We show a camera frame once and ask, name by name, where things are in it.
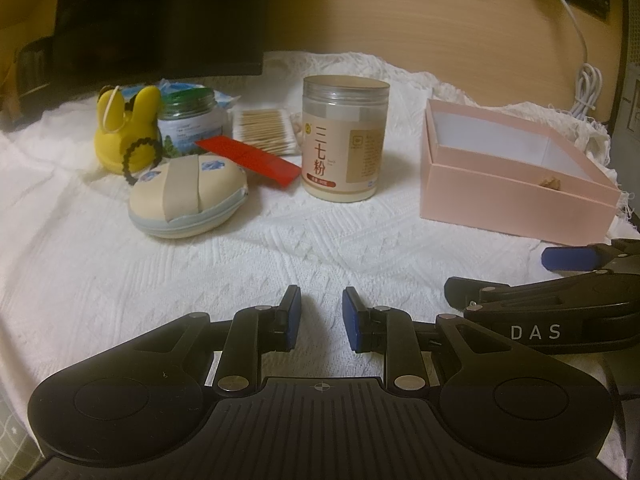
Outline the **beige oval zip pouch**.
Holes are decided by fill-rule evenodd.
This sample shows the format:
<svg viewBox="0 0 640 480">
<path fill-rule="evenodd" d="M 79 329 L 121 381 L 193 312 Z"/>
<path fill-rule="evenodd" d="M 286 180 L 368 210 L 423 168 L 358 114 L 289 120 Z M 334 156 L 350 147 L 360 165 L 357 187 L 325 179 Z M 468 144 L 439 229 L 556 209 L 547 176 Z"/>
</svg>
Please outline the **beige oval zip pouch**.
<svg viewBox="0 0 640 480">
<path fill-rule="evenodd" d="M 212 154 L 190 155 L 138 177 L 128 214 L 141 232 L 178 240 L 221 226 L 247 199 L 247 176 L 236 162 Z"/>
</svg>

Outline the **yellow bunny soft toy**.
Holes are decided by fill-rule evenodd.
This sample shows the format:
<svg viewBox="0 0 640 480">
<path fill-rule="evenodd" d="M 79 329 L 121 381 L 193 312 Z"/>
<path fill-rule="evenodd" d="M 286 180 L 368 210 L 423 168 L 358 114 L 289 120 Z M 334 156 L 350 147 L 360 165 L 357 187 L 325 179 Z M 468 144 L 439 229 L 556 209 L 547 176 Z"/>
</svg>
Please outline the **yellow bunny soft toy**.
<svg viewBox="0 0 640 480">
<path fill-rule="evenodd" d="M 157 113 L 160 109 L 160 89 L 142 87 L 128 101 L 119 87 L 101 89 L 96 102 L 98 126 L 94 134 L 94 150 L 100 164 L 112 174 L 124 173 L 127 151 L 137 141 L 148 139 L 130 153 L 128 170 L 134 174 L 152 165 L 162 151 L 157 148 L 160 135 Z"/>
</svg>

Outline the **blue wet wipes pack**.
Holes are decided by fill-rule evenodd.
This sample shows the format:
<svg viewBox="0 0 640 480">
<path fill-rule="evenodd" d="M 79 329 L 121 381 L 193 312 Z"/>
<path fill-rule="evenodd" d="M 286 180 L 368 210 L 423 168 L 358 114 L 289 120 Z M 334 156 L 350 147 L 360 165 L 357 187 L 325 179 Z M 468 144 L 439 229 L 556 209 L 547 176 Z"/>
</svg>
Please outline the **blue wet wipes pack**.
<svg viewBox="0 0 640 480">
<path fill-rule="evenodd" d="M 163 101 L 168 101 L 170 98 L 178 99 L 179 96 L 195 99 L 197 96 L 205 96 L 206 93 L 210 93 L 218 107 L 230 110 L 240 100 L 239 96 L 229 96 L 227 93 L 206 87 L 204 84 L 194 84 L 193 82 L 161 79 L 154 86 L 160 89 Z"/>
</svg>

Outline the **pink cardboard box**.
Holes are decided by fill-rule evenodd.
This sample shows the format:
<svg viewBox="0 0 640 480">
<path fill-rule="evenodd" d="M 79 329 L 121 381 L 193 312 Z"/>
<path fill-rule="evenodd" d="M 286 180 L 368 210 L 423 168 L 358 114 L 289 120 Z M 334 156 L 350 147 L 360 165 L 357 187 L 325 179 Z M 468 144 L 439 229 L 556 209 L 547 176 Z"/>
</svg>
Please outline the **pink cardboard box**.
<svg viewBox="0 0 640 480">
<path fill-rule="evenodd" d="M 420 188 L 424 219 L 560 245 L 602 242 L 622 196 L 556 130 L 436 100 L 425 107 Z"/>
</svg>

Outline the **red paper envelope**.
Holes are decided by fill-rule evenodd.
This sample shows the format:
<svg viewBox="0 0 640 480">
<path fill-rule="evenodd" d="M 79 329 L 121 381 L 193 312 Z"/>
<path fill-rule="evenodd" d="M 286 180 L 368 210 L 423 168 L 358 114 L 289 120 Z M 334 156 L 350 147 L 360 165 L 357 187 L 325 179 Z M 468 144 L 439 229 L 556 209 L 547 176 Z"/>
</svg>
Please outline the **red paper envelope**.
<svg viewBox="0 0 640 480">
<path fill-rule="evenodd" d="M 205 151 L 228 158 L 255 174 L 277 182 L 281 188 L 287 188 L 300 176 L 299 166 L 292 162 L 228 136 L 212 136 L 196 141 L 195 144 Z"/>
</svg>

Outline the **cotton swabs box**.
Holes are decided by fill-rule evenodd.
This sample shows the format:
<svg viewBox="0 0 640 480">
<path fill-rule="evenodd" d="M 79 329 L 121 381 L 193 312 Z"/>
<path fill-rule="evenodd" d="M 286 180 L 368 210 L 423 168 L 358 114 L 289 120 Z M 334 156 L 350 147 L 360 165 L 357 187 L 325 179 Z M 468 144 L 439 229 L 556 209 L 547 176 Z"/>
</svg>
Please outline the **cotton swabs box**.
<svg viewBox="0 0 640 480">
<path fill-rule="evenodd" d="M 273 155 L 297 155 L 299 144 L 291 117 L 280 108 L 237 110 L 233 113 L 232 136 Z"/>
</svg>

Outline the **tall beige powder jar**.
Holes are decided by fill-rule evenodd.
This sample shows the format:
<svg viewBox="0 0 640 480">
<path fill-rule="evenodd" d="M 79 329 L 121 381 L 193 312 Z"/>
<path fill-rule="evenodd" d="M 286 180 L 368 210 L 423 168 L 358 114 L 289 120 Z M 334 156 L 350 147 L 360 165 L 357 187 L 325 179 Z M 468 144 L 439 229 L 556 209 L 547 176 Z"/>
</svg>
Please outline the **tall beige powder jar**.
<svg viewBox="0 0 640 480">
<path fill-rule="evenodd" d="M 303 83 L 302 183 L 334 203 L 367 200 L 378 187 L 390 85 L 347 75 Z"/>
</svg>

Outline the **green lid glass jar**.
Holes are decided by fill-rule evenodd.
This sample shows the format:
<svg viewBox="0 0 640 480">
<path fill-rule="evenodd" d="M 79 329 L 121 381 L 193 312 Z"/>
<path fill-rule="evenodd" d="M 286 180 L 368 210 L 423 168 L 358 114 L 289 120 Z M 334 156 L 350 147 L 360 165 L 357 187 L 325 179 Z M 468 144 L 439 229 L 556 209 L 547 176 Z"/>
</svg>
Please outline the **green lid glass jar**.
<svg viewBox="0 0 640 480">
<path fill-rule="evenodd" d="M 164 155 L 176 158 L 201 153 L 195 142 L 223 134 L 226 121 L 226 111 L 210 93 L 195 99 L 179 96 L 161 100 L 157 127 Z"/>
</svg>

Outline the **black monitor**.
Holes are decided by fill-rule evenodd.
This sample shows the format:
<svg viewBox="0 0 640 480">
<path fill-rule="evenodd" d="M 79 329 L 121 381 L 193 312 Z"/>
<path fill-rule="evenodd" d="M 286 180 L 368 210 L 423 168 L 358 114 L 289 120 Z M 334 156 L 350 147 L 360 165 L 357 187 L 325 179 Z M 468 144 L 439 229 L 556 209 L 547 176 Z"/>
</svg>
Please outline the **black monitor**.
<svg viewBox="0 0 640 480">
<path fill-rule="evenodd" d="M 54 80 L 68 88 L 258 75 L 268 0 L 58 0 Z"/>
</svg>

